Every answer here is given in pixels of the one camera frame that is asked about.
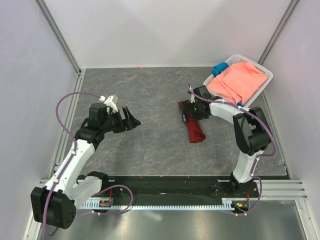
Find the dark red cloth napkin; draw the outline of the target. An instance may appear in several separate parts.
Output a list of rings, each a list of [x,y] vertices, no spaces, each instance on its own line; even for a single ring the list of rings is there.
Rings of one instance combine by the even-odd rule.
[[[187,127],[190,143],[196,144],[205,140],[206,138],[205,134],[203,133],[199,123],[196,120],[191,119],[190,112],[189,112],[189,121],[184,122],[184,124]]]

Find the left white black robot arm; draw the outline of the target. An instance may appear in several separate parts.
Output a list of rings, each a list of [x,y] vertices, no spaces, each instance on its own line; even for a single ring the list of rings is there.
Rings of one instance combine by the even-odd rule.
[[[105,134],[133,130],[141,125],[123,107],[123,114],[115,104],[93,103],[88,117],[75,133],[75,142],[56,173],[43,187],[35,187],[31,194],[33,218],[38,223],[67,229],[75,219],[77,210],[92,196],[106,196],[110,191],[108,175],[90,172],[83,181],[76,183],[81,170],[95,153]]]

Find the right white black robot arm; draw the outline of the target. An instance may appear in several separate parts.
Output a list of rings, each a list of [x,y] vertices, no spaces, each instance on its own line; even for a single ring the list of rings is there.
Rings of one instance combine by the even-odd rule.
[[[196,125],[210,116],[219,117],[233,124],[235,141],[240,151],[229,182],[222,189],[240,197],[254,186],[254,171],[270,143],[274,143],[269,124],[259,107],[246,108],[231,103],[218,95],[212,95],[205,85],[192,89],[190,100],[178,103],[182,121]]]

